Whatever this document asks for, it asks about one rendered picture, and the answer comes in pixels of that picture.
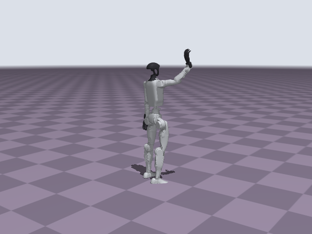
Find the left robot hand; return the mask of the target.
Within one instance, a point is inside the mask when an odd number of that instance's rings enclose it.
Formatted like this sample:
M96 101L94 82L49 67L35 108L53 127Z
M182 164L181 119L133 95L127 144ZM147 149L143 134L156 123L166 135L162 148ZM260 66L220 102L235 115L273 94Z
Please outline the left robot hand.
M144 114L144 118L146 118L146 114ZM143 121L143 126L142 126L142 127L143 127L143 130L147 130L147 126L148 126L148 125L146 125L145 122Z

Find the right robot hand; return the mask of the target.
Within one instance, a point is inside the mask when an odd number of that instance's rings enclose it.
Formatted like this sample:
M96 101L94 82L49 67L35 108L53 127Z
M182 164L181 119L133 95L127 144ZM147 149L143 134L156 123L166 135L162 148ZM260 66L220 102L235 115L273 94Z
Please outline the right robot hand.
M189 58L189 49L186 49L184 51L184 58L186 60L186 65L189 65L189 68L192 68L192 63L190 62L190 58Z

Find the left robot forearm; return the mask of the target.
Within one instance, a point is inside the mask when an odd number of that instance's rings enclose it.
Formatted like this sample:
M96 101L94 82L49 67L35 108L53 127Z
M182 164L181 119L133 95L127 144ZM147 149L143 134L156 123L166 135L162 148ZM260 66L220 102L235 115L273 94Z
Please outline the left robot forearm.
M146 114L146 117L148 117L149 113L150 113L150 106L147 102L144 101L144 106L145 106L145 113Z

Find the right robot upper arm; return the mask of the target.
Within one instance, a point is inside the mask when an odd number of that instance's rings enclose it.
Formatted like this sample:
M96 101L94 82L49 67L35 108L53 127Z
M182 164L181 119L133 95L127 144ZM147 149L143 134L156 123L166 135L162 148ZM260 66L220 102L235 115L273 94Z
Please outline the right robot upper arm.
M165 88L166 86L172 86L172 85L176 85L176 84L180 84L182 81L182 79L180 79L179 81L175 81L175 80L160 80L156 83L156 86L159 88Z

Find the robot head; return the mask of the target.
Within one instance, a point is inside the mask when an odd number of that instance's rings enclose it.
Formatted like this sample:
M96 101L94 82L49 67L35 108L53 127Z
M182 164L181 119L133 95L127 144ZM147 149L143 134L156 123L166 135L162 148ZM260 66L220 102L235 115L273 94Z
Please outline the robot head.
M155 79L156 76L159 75L159 67L160 67L160 65L157 64L157 63L154 63L154 62L149 63L149 64L147 65L146 69L150 69L150 70L153 71L153 73L154 73L153 75L151 75L151 77L150 77L150 79L149 79L148 81L156 80L156 79ZM155 73L155 69L157 69L157 74Z

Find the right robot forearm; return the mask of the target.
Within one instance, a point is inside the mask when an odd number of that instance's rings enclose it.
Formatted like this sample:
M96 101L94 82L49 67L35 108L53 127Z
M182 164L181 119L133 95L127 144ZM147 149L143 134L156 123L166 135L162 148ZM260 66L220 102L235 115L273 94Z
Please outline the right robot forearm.
M193 65L192 65L193 66ZM175 81L179 81L181 78L185 78L185 76L188 74L188 72L190 71L190 69L192 68L189 68L189 65L186 65L186 67L182 70L181 73L179 73L175 78L174 80Z

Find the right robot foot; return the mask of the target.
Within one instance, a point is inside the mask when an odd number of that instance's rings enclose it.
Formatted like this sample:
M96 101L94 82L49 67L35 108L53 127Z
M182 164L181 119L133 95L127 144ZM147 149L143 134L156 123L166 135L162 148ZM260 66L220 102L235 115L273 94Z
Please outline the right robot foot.
M159 178L159 179L160 180L156 180L156 178L152 178L150 183L152 183L152 184L168 183L168 181L165 181L165 180L163 180L161 178Z

